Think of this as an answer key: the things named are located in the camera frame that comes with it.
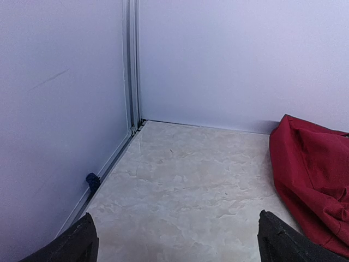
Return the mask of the dark red student backpack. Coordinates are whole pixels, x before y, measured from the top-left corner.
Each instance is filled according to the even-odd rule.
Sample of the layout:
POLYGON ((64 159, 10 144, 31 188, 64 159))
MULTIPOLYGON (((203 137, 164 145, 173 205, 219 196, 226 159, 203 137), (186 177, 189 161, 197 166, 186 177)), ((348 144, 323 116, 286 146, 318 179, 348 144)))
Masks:
POLYGON ((348 256, 348 133, 285 115, 269 137, 276 191, 313 243, 348 256))

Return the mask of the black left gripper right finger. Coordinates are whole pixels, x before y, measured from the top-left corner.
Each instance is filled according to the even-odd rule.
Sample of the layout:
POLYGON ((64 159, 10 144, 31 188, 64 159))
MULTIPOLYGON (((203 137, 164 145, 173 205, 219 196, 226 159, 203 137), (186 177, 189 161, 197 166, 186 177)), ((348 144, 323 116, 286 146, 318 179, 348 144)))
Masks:
POLYGON ((348 261, 312 243, 270 211, 260 213, 257 239, 262 262, 348 261))

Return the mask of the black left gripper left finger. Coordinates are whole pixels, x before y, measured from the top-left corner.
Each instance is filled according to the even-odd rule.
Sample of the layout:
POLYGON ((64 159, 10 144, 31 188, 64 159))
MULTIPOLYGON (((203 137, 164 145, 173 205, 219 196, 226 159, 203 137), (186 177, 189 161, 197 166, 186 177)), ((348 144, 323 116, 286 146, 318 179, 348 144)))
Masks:
POLYGON ((92 216, 86 213, 64 233, 22 261, 97 261, 99 238, 92 216))

